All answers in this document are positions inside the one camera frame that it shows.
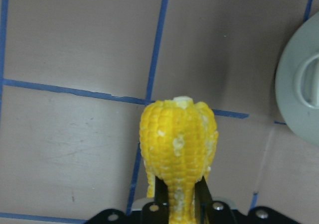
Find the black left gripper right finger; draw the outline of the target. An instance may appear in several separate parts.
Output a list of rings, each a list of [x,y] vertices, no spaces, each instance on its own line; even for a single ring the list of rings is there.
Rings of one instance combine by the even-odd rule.
[[[195,208],[200,209],[213,202],[205,177],[195,184]]]

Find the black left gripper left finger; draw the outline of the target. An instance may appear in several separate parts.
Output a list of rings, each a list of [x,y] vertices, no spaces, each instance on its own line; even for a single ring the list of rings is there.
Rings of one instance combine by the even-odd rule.
[[[168,188],[163,180],[156,177],[154,201],[163,206],[168,205]]]

